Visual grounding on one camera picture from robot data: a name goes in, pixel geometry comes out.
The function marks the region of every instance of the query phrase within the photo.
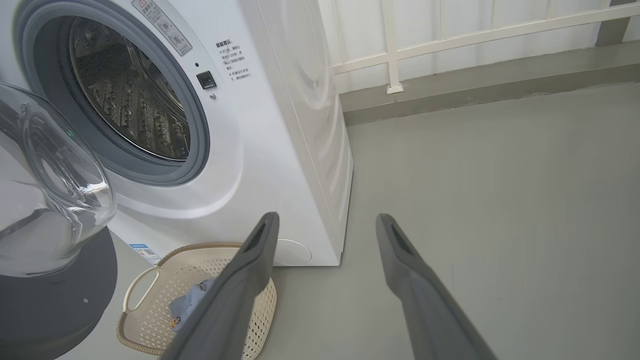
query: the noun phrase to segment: plastic laundry basket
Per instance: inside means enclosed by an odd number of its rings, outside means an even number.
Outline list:
[[[171,343],[169,303],[183,296],[199,282],[218,277],[242,244],[205,243],[181,247],[165,256],[157,266],[140,274],[124,297],[124,310],[118,321],[118,340],[138,351],[160,356]],[[129,307],[129,298],[137,283],[150,272],[156,278],[138,305]],[[267,338],[276,308],[276,288],[269,280],[255,298],[253,315],[244,343],[243,359],[255,359]]]

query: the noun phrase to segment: warning label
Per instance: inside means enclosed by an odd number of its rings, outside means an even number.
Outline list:
[[[160,30],[180,56],[184,56],[193,48],[180,30],[152,0],[133,0],[131,4],[150,22],[153,22],[156,29]]]
[[[142,255],[151,265],[157,265],[162,258],[159,257],[145,244],[129,244],[138,254]]]
[[[231,81],[239,81],[250,78],[249,65],[244,58],[242,47],[230,39],[216,42],[220,65],[227,71]]]

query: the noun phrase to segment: gray tile floor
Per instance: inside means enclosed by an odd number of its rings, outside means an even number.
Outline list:
[[[374,233],[392,214],[500,359],[640,359],[640,85],[495,102],[348,129],[342,264],[276,268],[260,355],[411,359]],[[64,359],[150,359],[117,343],[148,265],[118,246],[118,289]]]

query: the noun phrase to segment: clothing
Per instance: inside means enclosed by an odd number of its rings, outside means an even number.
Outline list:
[[[169,310],[171,311],[171,330],[173,332],[179,332],[186,320],[189,318],[193,310],[199,305],[200,301],[204,298],[207,290],[213,286],[215,279],[209,279],[195,284],[189,289],[185,296],[181,296],[169,304]]]

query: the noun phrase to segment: white railing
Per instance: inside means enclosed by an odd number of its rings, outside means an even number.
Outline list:
[[[382,0],[382,11],[385,26],[385,39],[387,41],[387,51],[383,54],[368,56],[350,61],[345,61],[339,65],[334,65],[334,73],[342,74],[353,70],[363,69],[370,66],[387,63],[389,70],[389,86],[388,94],[402,92],[402,84],[399,81],[398,60],[413,58],[424,54],[431,54],[437,51],[454,49],[468,45],[480,44],[503,38],[517,37],[520,35],[539,33],[547,30],[560,28],[569,28],[594,22],[620,19],[640,15],[640,3],[630,3],[609,7],[610,0],[602,0],[599,10],[591,10],[588,12],[575,13],[571,15],[551,17],[554,0],[547,0],[545,10],[545,18],[543,20],[523,22],[515,25],[500,26],[500,11],[502,10],[502,0],[492,0],[492,16],[491,29],[484,31],[476,31],[473,33],[458,35],[455,37],[447,37],[446,34],[446,11],[445,0],[440,1],[440,39],[425,44],[407,47],[405,49],[396,49],[396,27],[394,24],[394,5],[393,0]],[[340,51],[344,54],[345,45],[342,38],[342,29],[340,28],[339,17],[337,17],[336,29],[339,36]]]

